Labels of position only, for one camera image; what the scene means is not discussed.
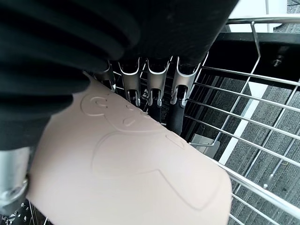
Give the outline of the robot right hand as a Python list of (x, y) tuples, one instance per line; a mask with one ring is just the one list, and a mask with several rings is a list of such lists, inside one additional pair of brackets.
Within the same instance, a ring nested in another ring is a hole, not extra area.
[(3, 0), (0, 3), (0, 212), (18, 210), (50, 118), (89, 85), (85, 72), (178, 56), (203, 60), (235, 0)]

